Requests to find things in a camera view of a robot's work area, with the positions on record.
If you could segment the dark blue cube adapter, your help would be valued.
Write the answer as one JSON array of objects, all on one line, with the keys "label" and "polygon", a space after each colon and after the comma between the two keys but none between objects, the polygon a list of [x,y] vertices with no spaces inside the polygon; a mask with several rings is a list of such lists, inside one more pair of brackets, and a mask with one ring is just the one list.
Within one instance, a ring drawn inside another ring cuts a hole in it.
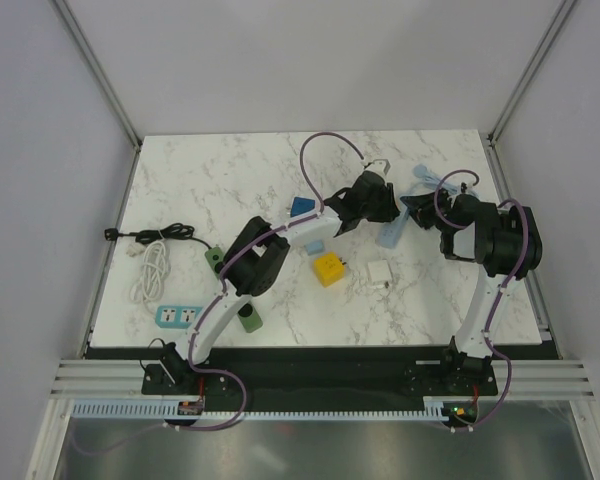
[{"label": "dark blue cube adapter", "polygon": [[303,217],[315,212],[316,201],[314,199],[296,196],[293,198],[289,216],[291,218]]}]

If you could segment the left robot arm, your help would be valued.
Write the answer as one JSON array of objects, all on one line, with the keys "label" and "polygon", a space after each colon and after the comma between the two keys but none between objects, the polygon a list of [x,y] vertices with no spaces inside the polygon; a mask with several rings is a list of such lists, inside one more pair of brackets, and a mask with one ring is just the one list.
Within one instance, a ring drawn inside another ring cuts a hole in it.
[{"label": "left robot arm", "polygon": [[399,209],[387,172],[375,162],[368,164],[352,186],[278,227],[260,216],[250,219],[224,255],[219,292],[184,334],[164,344],[158,362],[145,368],[145,377],[155,381],[163,374],[176,392],[191,392],[199,382],[198,366],[207,360],[220,334],[244,306],[274,285],[293,247],[336,238],[361,221],[395,220]]}]

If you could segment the green power strip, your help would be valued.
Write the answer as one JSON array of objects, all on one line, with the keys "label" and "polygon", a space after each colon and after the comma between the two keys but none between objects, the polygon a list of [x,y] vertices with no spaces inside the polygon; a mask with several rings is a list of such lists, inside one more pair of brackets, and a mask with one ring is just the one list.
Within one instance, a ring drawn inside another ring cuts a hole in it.
[{"label": "green power strip", "polygon": [[263,326],[263,320],[255,309],[252,299],[238,296],[233,285],[226,280],[212,303],[203,311],[202,327],[218,327],[222,333],[229,321],[237,317],[246,333],[250,334]]}]

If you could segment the yellow cube plug adapter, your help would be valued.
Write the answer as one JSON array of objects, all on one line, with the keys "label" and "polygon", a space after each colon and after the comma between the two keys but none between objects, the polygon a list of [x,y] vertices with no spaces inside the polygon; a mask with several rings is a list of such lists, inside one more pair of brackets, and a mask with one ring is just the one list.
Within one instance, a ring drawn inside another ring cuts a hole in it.
[{"label": "yellow cube plug adapter", "polygon": [[313,272],[323,287],[329,287],[345,276],[346,267],[333,252],[326,253],[313,261]]}]

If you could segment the light blue plug adapter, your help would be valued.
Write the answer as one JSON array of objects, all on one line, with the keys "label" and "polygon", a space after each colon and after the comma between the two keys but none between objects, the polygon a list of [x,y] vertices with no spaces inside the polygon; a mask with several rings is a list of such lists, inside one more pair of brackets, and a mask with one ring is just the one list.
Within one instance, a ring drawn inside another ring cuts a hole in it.
[{"label": "light blue plug adapter", "polygon": [[318,255],[325,251],[325,244],[322,240],[314,240],[305,245],[308,255]]}]

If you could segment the light blue power strip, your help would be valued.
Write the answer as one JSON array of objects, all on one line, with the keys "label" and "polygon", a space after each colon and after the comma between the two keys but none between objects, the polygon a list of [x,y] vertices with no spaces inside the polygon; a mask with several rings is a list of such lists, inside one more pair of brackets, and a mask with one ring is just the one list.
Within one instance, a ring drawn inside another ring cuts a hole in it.
[{"label": "light blue power strip", "polygon": [[409,209],[404,208],[396,219],[382,225],[376,237],[376,244],[381,248],[395,249],[402,237],[408,219]]}]

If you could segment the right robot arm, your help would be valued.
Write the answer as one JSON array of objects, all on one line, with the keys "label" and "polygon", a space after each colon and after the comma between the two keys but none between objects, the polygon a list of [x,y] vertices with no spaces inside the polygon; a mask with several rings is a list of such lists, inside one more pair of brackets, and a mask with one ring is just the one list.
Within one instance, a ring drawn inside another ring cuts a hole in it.
[{"label": "right robot arm", "polygon": [[443,350],[439,364],[425,371],[449,393],[493,395],[497,392],[491,367],[494,334],[507,302],[542,258],[533,213],[513,201],[496,205],[469,194],[452,198],[444,189],[403,196],[401,202],[420,228],[440,231],[445,259],[478,266],[465,319]]}]

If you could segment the teal USB power strip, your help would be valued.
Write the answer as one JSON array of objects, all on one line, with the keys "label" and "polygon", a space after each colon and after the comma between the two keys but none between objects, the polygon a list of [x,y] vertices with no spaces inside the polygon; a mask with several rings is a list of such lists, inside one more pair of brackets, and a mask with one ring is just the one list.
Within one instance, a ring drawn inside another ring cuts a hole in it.
[{"label": "teal USB power strip", "polygon": [[162,305],[157,308],[155,324],[161,329],[186,330],[201,312],[202,308],[197,306]]}]

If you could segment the white USB charger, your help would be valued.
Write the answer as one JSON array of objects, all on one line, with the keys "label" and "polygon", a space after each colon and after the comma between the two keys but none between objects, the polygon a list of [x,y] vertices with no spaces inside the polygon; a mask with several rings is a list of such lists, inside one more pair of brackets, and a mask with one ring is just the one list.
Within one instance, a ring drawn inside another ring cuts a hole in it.
[{"label": "white USB charger", "polygon": [[392,273],[386,260],[374,260],[367,263],[369,282],[374,287],[386,288],[392,281]]}]

